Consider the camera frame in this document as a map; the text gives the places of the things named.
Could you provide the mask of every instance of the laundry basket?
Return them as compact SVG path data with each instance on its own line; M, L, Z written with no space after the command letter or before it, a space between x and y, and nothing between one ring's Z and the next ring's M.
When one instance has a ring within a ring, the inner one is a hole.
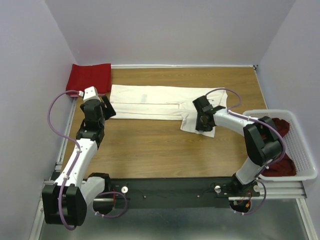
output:
M283 137L286 143L286 154L295 164L295 176L263 176L259 177L268 181L303 181L315 179L317 170L313 157L307 146L306 140L302 134L301 128L295 115L287 110L266 109L245 111L243 115L255 118L268 116L270 118L279 118L286 120L290 124L289 132Z

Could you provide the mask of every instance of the white garment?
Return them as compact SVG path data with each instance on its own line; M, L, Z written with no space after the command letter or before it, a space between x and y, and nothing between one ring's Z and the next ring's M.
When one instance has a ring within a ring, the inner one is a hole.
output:
M128 86L112 85L110 102L116 112L113 119L182 120L181 130L214 137L211 132L196 131L197 111L193 100L213 88L175 86ZM208 95L215 107L226 107L227 93L218 90Z

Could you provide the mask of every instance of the gray wall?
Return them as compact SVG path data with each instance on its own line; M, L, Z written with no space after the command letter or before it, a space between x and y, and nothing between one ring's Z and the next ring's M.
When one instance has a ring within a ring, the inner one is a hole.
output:
M295 0L46 0L81 65L262 59Z
M0 1L0 239L29 237L61 143L47 110L65 90L74 62L44 1ZM70 107L64 97L53 110L60 131Z
M295 113L320 170L320 1L297 0L258 66L269 108ZM304 183L320 236L320 178Z

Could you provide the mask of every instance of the red towel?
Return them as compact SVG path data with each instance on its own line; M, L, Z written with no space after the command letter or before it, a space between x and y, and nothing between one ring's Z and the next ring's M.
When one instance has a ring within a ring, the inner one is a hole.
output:
M99 64L92 66L72 65L66 90L84 91L94 86L99 95L105 95L111 90L111 64Z
M273 118L272 120L281 137L284 137L289 132L290 124L279 118ZM266 177L295 176L297 175L296 166L290 157L285 154L281 161L270 165L269 169L264 170L262 175Z

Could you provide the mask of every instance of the wood grain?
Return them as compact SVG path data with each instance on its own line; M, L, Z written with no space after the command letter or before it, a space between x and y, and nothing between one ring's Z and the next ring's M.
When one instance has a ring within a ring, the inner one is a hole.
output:
M226 87L243 98L234 109L265 109L264 100L252 68L145 68L113 69L112 83L139 86L190 88ZM238 99L228 93L228 106ZM84 115L77 100L70 136L75 137ZM218 177L231 176L247 158L242 136L217 127L215 137L180 130L181 121L110 119L105 136L86 172L109 173L111 178ZM74 145L68 142L63 166Z

